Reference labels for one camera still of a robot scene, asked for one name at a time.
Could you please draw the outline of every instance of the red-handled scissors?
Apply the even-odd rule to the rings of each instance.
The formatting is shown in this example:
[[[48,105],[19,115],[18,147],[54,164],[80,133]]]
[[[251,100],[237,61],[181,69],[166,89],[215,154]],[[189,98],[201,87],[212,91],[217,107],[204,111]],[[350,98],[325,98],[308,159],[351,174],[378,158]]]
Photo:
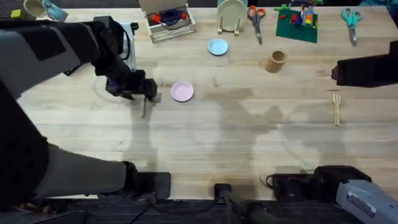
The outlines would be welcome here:
[[[256,31],[256,37],[259,44],[262,44],[261,30],[260,30],[260,20],[266,15],[265,9],[258,9],[255,6],[250,6],[248,8],[248,18],[251,20]]]

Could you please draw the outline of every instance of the cup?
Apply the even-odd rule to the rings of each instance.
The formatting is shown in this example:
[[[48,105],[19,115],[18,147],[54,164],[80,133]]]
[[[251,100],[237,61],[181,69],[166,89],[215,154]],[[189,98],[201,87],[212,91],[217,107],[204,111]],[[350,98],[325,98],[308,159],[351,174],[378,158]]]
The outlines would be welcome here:
[[[36,18],[45,17],[45,15],[47,15],[41,0],[25,0],[24,8],[30,15]]]
[[[279,72],[282,68],[283,64],[286,61],[286,55],[280,50],[277,50],[272,53],[272,55],[268,58],[266,62],[266,70],[271,73]]]
[[[68,17],[64,10],[52,4],[50,0],[25,0],[24,7],[30,15],[37,18],[47,15],[53,20],[64,22]]]

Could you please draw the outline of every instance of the cardboard tube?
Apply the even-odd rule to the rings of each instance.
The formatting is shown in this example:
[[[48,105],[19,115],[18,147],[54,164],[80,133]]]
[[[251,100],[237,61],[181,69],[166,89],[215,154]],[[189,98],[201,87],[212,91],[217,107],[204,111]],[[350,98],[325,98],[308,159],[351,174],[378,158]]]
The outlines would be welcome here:
[[[285,53],[283,53],[280,50],[277,50],[273,52],[272,55],[268,58],[265,69],[271,73],[279,72],[285,61],[286,61]]]

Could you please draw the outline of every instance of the pink plate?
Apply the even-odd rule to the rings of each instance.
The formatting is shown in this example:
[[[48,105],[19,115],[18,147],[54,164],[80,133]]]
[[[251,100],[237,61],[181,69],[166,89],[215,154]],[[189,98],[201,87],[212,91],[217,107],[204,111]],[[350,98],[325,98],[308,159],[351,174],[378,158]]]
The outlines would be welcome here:
[[[171,89],[173,99],[178,102],[186,102],[193,97],[193,86],[189,82],[174,83]]]

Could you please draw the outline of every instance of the green lego baseplate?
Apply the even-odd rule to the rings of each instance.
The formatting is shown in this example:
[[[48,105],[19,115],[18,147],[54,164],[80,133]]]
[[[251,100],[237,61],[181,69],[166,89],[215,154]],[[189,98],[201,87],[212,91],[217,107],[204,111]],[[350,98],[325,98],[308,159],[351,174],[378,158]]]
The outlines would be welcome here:
[[[300,16],[300,11],[284,9],[279,11],[278,23],[276,27],[276,35],[279,37],[286,37],[295,40],[302,40],[312,43],[318,42],[318,14],[313,15],[316,22],[315,29],[311,25],[296,26],[290,23],[290,18],[295,14]],[[285,19],[279,19],[280,16],[285,16]]]

